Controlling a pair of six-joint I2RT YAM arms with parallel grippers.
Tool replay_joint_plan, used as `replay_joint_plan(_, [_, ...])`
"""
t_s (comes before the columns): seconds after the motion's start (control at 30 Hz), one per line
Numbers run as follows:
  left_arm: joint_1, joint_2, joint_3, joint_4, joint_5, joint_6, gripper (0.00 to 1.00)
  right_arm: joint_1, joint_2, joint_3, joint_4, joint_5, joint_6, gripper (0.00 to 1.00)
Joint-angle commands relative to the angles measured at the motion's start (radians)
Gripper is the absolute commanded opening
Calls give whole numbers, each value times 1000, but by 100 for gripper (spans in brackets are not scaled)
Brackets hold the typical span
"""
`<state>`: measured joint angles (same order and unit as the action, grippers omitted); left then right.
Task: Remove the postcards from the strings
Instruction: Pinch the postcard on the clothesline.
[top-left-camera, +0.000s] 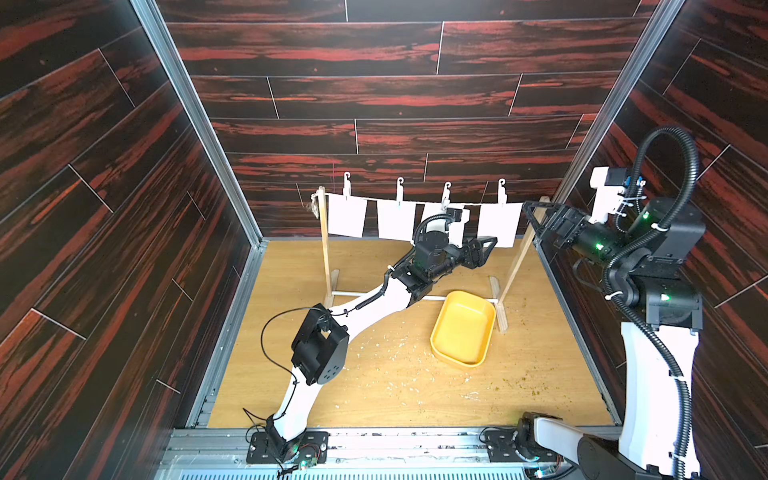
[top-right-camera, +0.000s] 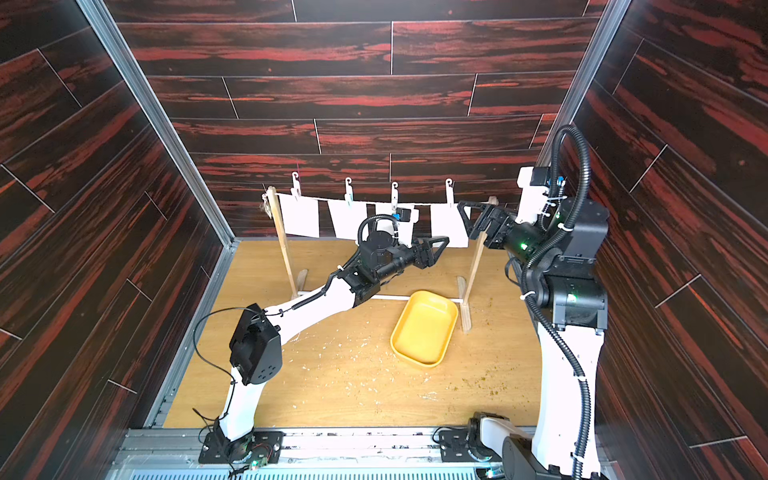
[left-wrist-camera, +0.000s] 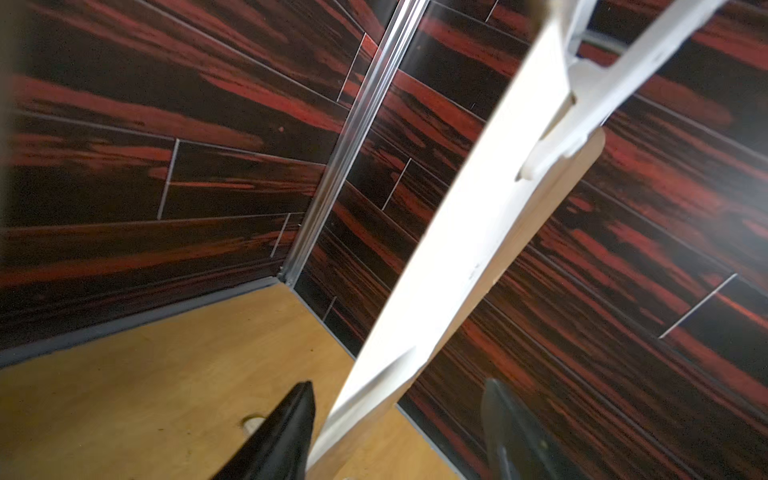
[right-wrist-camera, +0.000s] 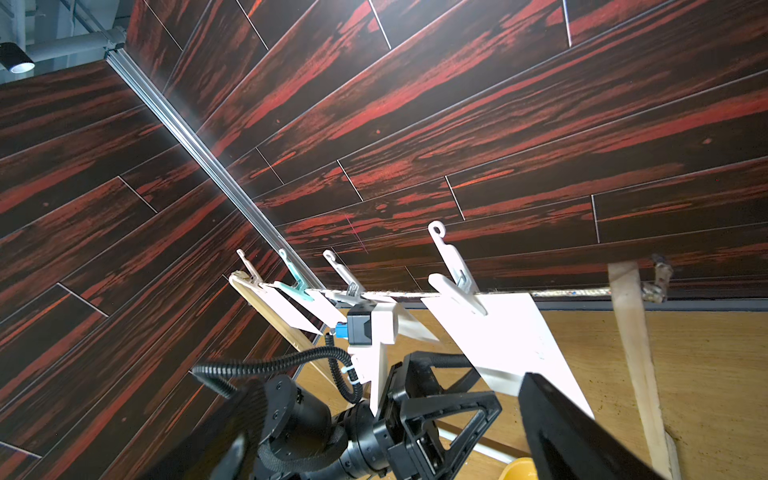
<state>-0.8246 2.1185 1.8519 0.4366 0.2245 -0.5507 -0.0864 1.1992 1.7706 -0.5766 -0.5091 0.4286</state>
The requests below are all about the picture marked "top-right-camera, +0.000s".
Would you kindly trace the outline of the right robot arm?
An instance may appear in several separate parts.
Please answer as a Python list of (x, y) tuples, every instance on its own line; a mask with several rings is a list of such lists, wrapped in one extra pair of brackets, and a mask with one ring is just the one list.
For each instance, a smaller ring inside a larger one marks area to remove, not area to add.
[(509, 420), (478, 413), (468, 444), (479, 456), (497, 455), (506, 479), (598, 479), (594, 438), (596, 374), (608, 327), (608, 295), (594, 275), (597, 252), (608, 232), (609, 212), (589, 199), (591, 157), (582, 132), (560, 127), (555, 142), (571, 138), (579, 160), (574, 195), (558, 174), (560, 154), (551, 152), (549, 178), (534, 185), (555, 211), (547, 227), (522, 209), (510, 212), (490, 203), (457, 205), (469, 238), (486, 238), (504, 249), (516, 275), (521, 301), (536, 329), (542, 355), (541, 396), (532, 436)]

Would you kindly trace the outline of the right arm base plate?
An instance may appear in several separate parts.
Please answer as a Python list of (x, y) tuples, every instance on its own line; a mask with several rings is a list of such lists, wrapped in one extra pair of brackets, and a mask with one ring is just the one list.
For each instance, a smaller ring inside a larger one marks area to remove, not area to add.
[(443, 463), (480, 462), (469, 448), (467, 426), (442, 426), (435, 429), (432, 442), (439, 449)]

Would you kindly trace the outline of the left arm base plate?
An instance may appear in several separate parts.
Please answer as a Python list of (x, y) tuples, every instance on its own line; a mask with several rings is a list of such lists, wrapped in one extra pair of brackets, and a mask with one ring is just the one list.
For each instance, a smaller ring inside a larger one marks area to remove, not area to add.
[(218, 430), (209, 432), (198, 463), (252, 467), (275, 464), (279, 461), (284, 436), (282, 431), (253, 430), (237, 440), (229, 440)]

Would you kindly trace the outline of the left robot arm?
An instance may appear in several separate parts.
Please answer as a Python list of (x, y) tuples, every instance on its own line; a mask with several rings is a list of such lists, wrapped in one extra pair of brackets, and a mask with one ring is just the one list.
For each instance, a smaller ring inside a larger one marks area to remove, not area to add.
[(251, 433), (264, 386), (282, 367), (283, 345), (320, 321), (371, 299), (406, 268), (434, 266), (448, 244), (441, 236), (416, 238), (407, 246), (386, 231), (376, 232), (358, 242), (352, 257), (322, 287), (265, 309), (257, 304), (245, 308), (229, 342), (231, 399), (217, 421), (225, 440), (234, 442)]

